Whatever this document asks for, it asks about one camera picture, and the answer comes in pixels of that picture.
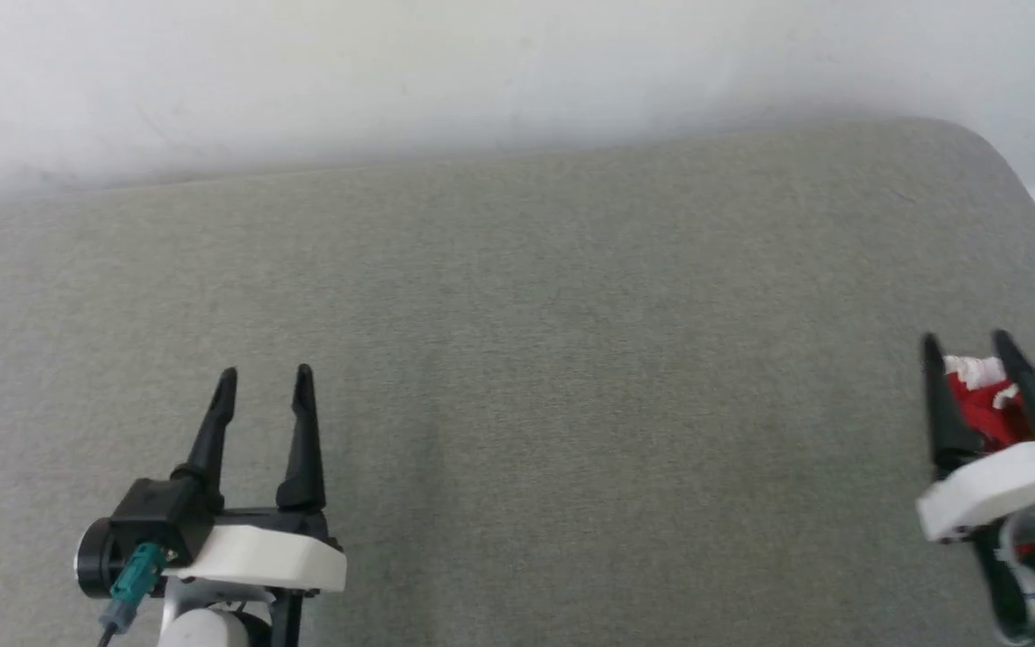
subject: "gray fabric surface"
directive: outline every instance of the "gray fabric surface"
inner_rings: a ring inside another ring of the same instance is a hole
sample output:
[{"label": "gray fabric surface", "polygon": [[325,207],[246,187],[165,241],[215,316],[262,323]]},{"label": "gray fabric surface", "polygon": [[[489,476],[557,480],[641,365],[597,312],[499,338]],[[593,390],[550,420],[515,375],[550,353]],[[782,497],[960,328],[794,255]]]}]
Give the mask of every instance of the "gray fabric surface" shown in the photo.
[{"label": "gray fabric surface", "polygon": [[[917,336],[1035,357],[1035,209],[928,121],[0,206],[0,644],[241,372],[267,503],[317,372],[350,589],[303,644],[993,644],[925,543]],[[131,637],[153,644],[151,606]]]}]

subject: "gray sofa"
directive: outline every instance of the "gray sofa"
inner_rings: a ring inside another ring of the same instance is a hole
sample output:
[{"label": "gray sofa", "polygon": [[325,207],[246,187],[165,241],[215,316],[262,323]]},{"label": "gray sofa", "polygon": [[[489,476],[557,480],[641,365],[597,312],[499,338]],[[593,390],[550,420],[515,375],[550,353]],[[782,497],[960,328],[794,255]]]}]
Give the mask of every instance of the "gray sofa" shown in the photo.
[{"label": "gray sofa", "polygon": [[[348,592],[303,644],[994,644],[925,543],[917,339],[1035,357],[1035,208],[931,121],[0,206],[0,644],[184,458],[268,504],[316,369]],[[116,646],[151,646],[148,605]]]}]

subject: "white wall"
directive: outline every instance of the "white wall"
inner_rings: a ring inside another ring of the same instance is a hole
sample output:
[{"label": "white wall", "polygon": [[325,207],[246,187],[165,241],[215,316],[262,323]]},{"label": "white wall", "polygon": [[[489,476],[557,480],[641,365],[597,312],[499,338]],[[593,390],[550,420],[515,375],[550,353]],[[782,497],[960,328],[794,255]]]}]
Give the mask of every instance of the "white wall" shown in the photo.
[{"label": "white wall", "polygon": [[1035,1],[0,0],[0,200],[879,115],[1035,197]]}]

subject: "red cloth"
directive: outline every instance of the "red cloth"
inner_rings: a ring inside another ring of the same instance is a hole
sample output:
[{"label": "red cloth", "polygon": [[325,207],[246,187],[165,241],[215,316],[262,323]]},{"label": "red cloth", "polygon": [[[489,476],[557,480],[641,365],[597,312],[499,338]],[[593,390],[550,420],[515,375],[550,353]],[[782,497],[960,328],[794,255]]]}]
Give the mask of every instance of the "red cloth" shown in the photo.
[{"label": "red cloth", "polygon": [[983,435],[986,449],[999,451],[1032,439],[1032,428],[1025,418],[1019,392],[1007,401],[1003,409],[994,406],[998,393],[1013,385],[1011,380],[1002,380],[974,390],[970,390],[955,373],[949,373],[945,380],[949,382],[953,396],[956,396],[956,402],[960,405],[965,423]]}]

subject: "black cable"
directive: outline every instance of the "black cable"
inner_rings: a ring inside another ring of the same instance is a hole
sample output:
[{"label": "black cable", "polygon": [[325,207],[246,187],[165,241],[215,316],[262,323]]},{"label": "black cable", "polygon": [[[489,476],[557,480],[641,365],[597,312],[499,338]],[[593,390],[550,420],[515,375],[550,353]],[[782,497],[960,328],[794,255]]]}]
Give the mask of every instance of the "black cable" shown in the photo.
[{"label": "black cable", "polygon": [[111,643],[111,639],[114,638],[115,631],[119,630],[118,625],[107,625],[106,630],[102,631],[102,638],[98,639],[98,647],[107,647]]}]

